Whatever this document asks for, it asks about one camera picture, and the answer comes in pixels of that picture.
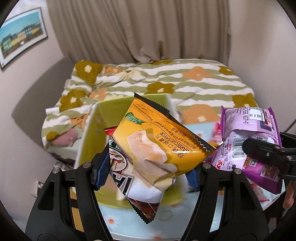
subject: striped blanket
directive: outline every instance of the striped blanket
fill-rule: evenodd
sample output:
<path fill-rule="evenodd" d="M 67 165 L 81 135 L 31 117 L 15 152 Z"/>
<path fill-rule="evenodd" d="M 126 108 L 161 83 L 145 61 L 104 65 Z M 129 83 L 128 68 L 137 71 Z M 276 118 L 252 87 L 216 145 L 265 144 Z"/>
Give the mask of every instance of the striped blanket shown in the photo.
<path fill-rule="evenodd" d="M 219 121 L 226 108 L 256 107 L 254 92 L 227 66 L 213 60 L 176 59 L 148 64 L 78 62 L 55 105 L 47 115 L 43 145 L 73 127 L 84 129 L 92 106 L 102 100 L 142 94 L 169 93 L 183 124 Z"/>

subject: picture frame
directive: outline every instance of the picture frame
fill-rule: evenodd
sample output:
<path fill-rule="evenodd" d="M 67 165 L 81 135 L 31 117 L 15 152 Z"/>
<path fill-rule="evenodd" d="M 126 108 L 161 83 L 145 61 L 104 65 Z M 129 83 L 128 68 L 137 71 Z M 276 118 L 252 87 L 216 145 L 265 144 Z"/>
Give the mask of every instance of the picture frame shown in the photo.
<path fill-rule="evenodd" d="M 41 7 L 7 19 L 0 28 L 0 68 L 48 37 Z"/>

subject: yellow chip bag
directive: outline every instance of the yellow chip bag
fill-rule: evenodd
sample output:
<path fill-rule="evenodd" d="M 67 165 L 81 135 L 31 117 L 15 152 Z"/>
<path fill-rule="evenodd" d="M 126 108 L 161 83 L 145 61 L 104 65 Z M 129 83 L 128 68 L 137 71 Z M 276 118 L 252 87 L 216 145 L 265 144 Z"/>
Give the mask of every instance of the yellow chip bag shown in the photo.
<path fill-rule="evenodd" d="M 135 93 L 109 141 L 110 174 L 139 216 L 154 220 L 163 192 L 215 148 L 164 107 Z"/>

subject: curtain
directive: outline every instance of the curtain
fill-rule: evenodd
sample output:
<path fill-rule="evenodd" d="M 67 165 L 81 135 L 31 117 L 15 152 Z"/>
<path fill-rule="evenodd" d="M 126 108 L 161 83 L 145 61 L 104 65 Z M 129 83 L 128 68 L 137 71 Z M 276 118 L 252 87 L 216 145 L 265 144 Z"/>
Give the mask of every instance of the curtain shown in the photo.
<path fill-rule="evenodd" d="M 147 63 L 203 58 L 227 64 L 228 0 L 47 0 L 73 61 Z"/>

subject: wall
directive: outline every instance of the wall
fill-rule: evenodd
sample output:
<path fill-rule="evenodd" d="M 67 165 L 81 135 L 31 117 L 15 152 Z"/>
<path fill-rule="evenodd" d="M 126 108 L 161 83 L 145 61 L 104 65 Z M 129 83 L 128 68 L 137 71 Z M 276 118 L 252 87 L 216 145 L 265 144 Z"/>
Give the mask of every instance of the wall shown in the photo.
<path fill-rule="evenodd" d="M 10 115 L 32 83 L 63 57 L 45 0 L 20 0 L 8 17 L 36 7 L 42 7 L 48 39 L 0 71 L 0 199 L 22 228 L 35 201 L 31 194 L 35 193 L 36 182 L 46 180 L 55 159 L 28 138 Z"/>
<path fill-rule="evenodd" d="M 284 131 L 296 119 L 296 30 L 276 0 L 229 0 L 229 5 L 229 66 L 253 88 L 260 107 L 273 108 Z"/>

